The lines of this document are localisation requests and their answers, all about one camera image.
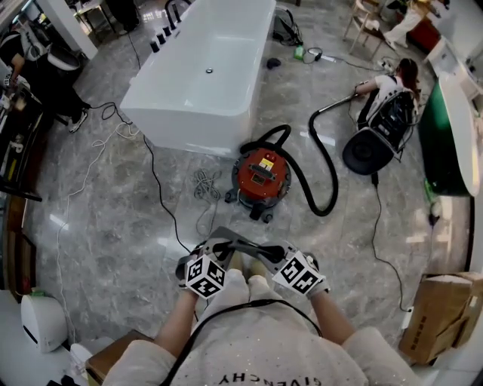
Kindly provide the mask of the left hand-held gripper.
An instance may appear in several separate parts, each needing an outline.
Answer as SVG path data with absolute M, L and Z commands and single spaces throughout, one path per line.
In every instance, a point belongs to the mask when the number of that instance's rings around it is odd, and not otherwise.
M 177 262 L 176 277 L 180 286 L 208 300 L 218 294 L 226 282 L 226 273 L 236 251 L 248 240 L 228 228 L 217 228 L 188 256 Z

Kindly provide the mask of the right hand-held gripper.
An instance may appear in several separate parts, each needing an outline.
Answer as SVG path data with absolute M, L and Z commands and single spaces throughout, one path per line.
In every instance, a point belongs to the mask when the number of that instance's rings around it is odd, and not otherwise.
M 290 243 L 262 244 L 251 247 L 248 254 L 265 266 L 275 283 L 294 293 L 310 298 L 331 291 L 316 258 Z

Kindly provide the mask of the person's left forearm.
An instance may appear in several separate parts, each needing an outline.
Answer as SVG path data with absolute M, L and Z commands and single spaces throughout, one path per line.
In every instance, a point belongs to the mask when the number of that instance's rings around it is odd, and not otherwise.
M 195 307 L 198 296 L 184 289 L 179 295 L 174 309 L 161 327 L 154 343 L 174 357 L 179 357 L 192 331 Z

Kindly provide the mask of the person's right forearm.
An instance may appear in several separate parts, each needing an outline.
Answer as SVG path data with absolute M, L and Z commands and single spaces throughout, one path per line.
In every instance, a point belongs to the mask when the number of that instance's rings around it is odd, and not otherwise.
M 355 334 L 354 326 L 325 291 L 310 296 L 309 300 L 325 339 L 342 345 Z

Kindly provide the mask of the person's beige trousers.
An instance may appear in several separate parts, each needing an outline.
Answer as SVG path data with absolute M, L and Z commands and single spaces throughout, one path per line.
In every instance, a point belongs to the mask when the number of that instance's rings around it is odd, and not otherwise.
M 271 299 L 272 295 L 273 291 L 264 276 L 255 274 L 246 280 L 242 271 L 231 268 L 226 273 L 220 301 L 224 306 L 234 306 L 259 299 Z

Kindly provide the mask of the person's white printed shirt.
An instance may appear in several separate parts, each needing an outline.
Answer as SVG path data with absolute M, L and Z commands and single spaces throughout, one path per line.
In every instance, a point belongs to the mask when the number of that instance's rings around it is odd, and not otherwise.
M 341 345 L 266 311 L 225 314 L 203 332 L 170 386 L 421 386 L 373 327 Z

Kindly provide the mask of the red vacuum cleaner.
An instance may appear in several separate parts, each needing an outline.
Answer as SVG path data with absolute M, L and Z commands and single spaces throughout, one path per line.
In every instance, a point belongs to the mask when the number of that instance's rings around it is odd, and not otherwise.
M 242 153 L 231 174 L 232 188 L 225 202 L 239 203 L 250 210 L 251 219 L 269 223 L 273 210 L 291 187 L 291 169 L 281 155 L 268 149 Z

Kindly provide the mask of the brown cardboard box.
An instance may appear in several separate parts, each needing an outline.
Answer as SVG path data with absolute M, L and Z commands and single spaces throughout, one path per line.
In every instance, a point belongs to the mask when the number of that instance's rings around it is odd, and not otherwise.
M 131 330 L 126 335 L 115 340 L 99 353 L 89 358 L 86 362 L 88 386 L 102 386 L 109 370 L 120 359 L 129 344 L 136 340 L 147 342 L 153 341 L 149 336 L 136 330 Z

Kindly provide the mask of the white round appliance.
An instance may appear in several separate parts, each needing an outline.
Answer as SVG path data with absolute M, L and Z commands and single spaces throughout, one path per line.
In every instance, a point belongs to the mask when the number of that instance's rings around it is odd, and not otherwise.
M 55 298 L 23 296 L 20 313 L 26 336 L 41 353 L 58 349 L 68 339 L 66 317 Z

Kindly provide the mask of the green bathtub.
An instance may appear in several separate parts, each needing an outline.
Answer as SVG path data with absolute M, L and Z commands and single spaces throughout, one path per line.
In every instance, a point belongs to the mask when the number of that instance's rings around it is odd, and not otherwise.
M 417 129 L 432 191 L 444 196 L 477 196 L 480 169 L 475 120 L 454 75 L 440 73 Z

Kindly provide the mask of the white bathtub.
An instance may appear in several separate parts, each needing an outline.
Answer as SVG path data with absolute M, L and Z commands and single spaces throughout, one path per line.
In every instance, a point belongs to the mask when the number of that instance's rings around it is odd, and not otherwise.
M 237 158 L 251 138 L 275 0 L 195 0 L 121 110 L 154 145 Z

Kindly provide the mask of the dark backpack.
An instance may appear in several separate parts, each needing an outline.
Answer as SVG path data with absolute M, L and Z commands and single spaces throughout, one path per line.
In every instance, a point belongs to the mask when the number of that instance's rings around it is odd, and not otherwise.
M 272 37 L 284 46 L 303 45 L 303 39 L 293 14 L 284 7 L 276 7 L 273 18 Z

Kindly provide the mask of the wooden chair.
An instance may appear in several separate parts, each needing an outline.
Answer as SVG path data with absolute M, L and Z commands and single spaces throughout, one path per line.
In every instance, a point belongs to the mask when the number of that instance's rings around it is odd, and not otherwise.
M 380 46 L 385 41 L 378 19 L 379 8 L 379 0 L 354 0 L 349 14 L 349 22 L 343 34 L 343 40 L 345 41 L 352 26 L 357 30 L 349 53 L 352 53 L 356 43 L 362 36 L 364 36 L 363 46 L 367 44 L 370 37 L 373 37 L 377 40 L 377 45 L 371 55 L 371 60 L 375 57 Z

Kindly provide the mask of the black bathtub faucet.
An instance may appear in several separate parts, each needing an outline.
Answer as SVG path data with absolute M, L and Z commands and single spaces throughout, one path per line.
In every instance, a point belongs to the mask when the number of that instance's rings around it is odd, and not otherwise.
M 168 19 L 168 26 L 171 31 L 177 29 L 182 22 L 184 12 L 189 9 L 195 0 L 167 0 L 165 3 L 165 13 Z

